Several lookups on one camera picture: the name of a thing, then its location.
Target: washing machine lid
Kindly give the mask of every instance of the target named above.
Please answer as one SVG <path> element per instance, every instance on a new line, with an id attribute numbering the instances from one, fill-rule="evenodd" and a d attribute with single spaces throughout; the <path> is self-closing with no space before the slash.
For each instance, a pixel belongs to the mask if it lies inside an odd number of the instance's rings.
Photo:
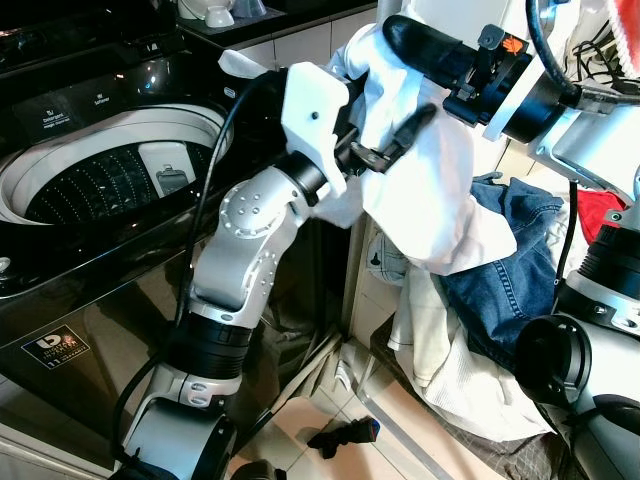
<path id="1" fill-rule="evenodd" d="M 0 108 L 184 49 L 170 0 L 17 0 L 0 15 Z"/>

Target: washing machine drum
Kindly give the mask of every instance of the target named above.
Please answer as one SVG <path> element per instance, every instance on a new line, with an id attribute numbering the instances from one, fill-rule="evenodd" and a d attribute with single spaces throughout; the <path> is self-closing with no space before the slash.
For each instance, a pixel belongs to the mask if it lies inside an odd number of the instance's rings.
<path id="1" fill-rule="evenodd" d="M 85 223 L 170 195 L 206 172 L 223 120 L 210 108 L 160 105 L 36 145 L 3 162 L 0 219 Z"/>

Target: black cable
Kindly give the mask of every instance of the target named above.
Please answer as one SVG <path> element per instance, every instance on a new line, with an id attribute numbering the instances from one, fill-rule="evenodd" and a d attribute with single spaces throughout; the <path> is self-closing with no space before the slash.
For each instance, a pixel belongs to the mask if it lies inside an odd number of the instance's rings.
<path id="1" fill-rule="evenodd" d="M 220 132 L 218 133 L 218 138 L 216 139 L 216 143 L 213 148 L 213 154 L 211 155 L 211 161 L 209 162 L 209 168 L 207 169 L 204 183 L 202 185 L 202 189 L 196 203 L 196 210 L 193 216 L 193 220 L 191 221 L 191 226 L 189 227 L 189 233 L 187 235 L 184 268 L 182 277 L 180 279 L 180 291 L 178 293 L 178 304 L 176 307 L 175 321 L 173 322 L 172 331 L 167 336 L 165 342 L 163 342 L 163 345 L 160 347 L 159 351 L 155 353 L 151 358 L 149 358 L 149 360 L 147 360 L 147 362 L 140 368 L 140 370 L 136 372 L 131 380 L 129 380 L 129 383 L 127 383 L 127 386 L 118 397 L 118 400 L 116 401 L 116 404 L 114 406 L 113 416 L 111 419 L 111 454 L 116 460 L 122 462 L 123 464 L 130 464 L 133 460 L 133 458 L 125 452 L 124 447 L 120 443 L 120 423 L 122 422 L 124 407 L 131 397 L 131 394 L 144 379 L 144 377 L 146 377 L 147 374 L 162 361 L 169 345 L 171 333 L 175 331 L 176 327 L 182 320 L 182 314 L 185 310 L 187 298 L 189 296 L 189 285 L 191 284 L 191 261 L 193 257 L 193 251 L 198 236 L 198 229 L 200 228 L 200 223 L 202 221 L 202 215 L 204 214 L 207 193 L 209 192 L 209 188 L 211 186 L 213 170 L 218 160 L 218 156 L 220 155 L 220 150 L 222 149 L 222 145 L 226 140 L 227 133 L 231 128 L 233 119 L 238 113 L 240 106 L 244 103 L 247 97 L 256 90 L 257 87 L 261 86 L 263 83 L 269 80 L 272 76 L 271 74 L 273 73 L 275 72 L 267 72 L 263 75 L 260 75 L 247 85 L 236 102 L 233 104 L 233 107 L 229 111 L 229 114 L 225 118 L 225 121 L 220 128 Z"/>
<path id="2" fill-rule="evenodd" d="M 575 182 L 569 182 L 569 225 L 567 226 L 567 236 L 564 239 L 564 245 L 562 246 L 562 253 L 560 254 L 560 260 L 558 261 L 558 270 L 556 271 L 555 294 L 554 299 L 558 296 L 558 287 L 562 282 L 562 276 L 564 273 L 564 266 L 567 263 L 567 257 L 569 256 L 569 249 L 573 242 L 573 232 L 576 229 L 576 223 L 578 221 L 578 184 Z"/>
<path id="3" fill-rule="evenodd" d="M 529 35 L 533 46 L 538 52 L 540 61 L 544 65 L 547 74 L 553 82 L 560 88 L 564 95 L 571 101 L 577 101 L 580 98 L 580 88 L 562 73 L 562 69 L 549 48 L 544 38 L 542 25 L 540 24 L 540 5 L 539 0 L 526 0 L 525 8 L 527 12 L 527 26 L 529 27 Z"/>

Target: washing machine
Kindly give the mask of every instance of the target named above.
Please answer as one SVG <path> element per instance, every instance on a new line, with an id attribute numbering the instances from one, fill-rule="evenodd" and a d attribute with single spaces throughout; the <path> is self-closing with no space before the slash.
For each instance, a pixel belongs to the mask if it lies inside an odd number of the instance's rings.
<path id="1" fill-rule="evenodd" d="M 187 48 L 171 2 L 12 4 L 0 15 L 0 373 L 108 437 L 117 396 L 173 318 L 200 181 L 246 80 L 219 69 L 214 46 Z M 198 238 L 222 195 L 283 150 L 278 98 L 267 88 L 240 112 Z"/>

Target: blue jeans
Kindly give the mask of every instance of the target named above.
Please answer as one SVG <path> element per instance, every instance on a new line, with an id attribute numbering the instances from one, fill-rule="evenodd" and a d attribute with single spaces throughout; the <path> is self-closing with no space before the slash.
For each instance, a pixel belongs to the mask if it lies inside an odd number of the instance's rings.
<path id="1" fill-rule="evenodd" d="M 545 234 L 563 202 L 516 178 L 508 187 L 494 184 L 501 175 L 475 178 L 471 194 L 480 205 L 505 216 L 518 250 L 440 280 L 469 331 L 470 346 L 513 371 L 519 333 L 533 318 L 551 312 L 556 272 Z"/>

